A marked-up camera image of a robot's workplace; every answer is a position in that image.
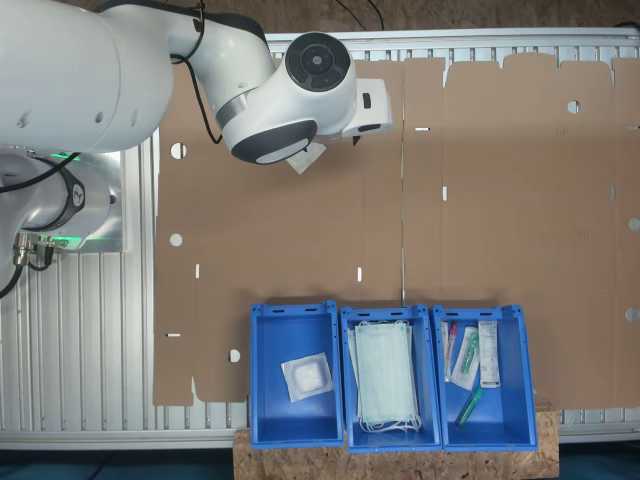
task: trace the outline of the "green syringe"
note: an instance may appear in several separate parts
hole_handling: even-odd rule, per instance
[[[476,408],[476,404],[482,398],[482,392],[482,387],[477,387],[473,391],[473,394],[471,395],[469,400],[467,400],[467,403],[464,405],[464,408],[456,419],[456,427],[461,428],[465,424],[465,422],[469,418],[469,415],[471,415],[471,412],[473,412],[473,409]]]
[[[462,360],[462,366],[460,367],[460,371],[466,375],[469,373],[469,369],[471,368],[471,364],[473,363],[473,357],[476,354],[476,350],[478,349],[480,337],[478,337],[477,333],[472,333],[469,337],[469,346],[467,347],[467,353],[464,355],[464,359]]]

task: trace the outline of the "cable connector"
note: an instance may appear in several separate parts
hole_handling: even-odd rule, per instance
[[[16,267],[26,267],[31,253],[31,237],[28,233],[18,233],[13,242],[13,264]]]
[[[44,247],[44,264],[39,267],[29,262],[29,268],[31,270],[35,270],[36,272],[44,272],[49,266],[51,266],[51,262],[53,261],[53,242],[48,241]]]

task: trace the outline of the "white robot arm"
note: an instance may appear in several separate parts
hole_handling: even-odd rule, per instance
[[[256,22],[203,10],[134,0],[91,13],[51,0],[0,1],[0,268],[17,232],[86,238],[113,200],[82,165],[8,192],[49,168],[26,149],[42,157],[140,144],[171,99],[172,57],[190,57],[227,148],[247,162],[274,163],[314,139],[391,128],[384,82],[356,78],[340,41],[301,35],[276,69]],[[77,189],[84,200],[74,206]]]

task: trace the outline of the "wooden board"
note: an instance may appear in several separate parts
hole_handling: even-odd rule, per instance
[[[349,454],[342,448],[253,450],[249,430],[233,443],[236,480],[494,480],[560,475],[558,412],[536,400],[537,452]]]

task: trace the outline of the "hole in cardboard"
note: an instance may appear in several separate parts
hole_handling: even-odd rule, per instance
[[[629,220],[629,230],[632,232],[640,230],[640,220],[635,217]]]
[[[580,102],[578,102],[577,100],[571,100],[569,102],[569,104],[567,105],[567,110],[569,110],[569,113],[573,113],[574,115],[576,113],[580,112]]]
[[[182,245],[182,235],[180,235],[179,233],[174,233],[173,235],[171,235],[171,237],[169,237],[169,242],[174,247],[179,247],[180,245]]]
[[[171,145],[171,156],[176,160],[180,160],[187,155],[187,147],[183,143],[174,143]]]
[[[640,322],[640,308],[629,307],[626,312],[624,312],[624,318],[627,319],[629,323],[638,323]]]

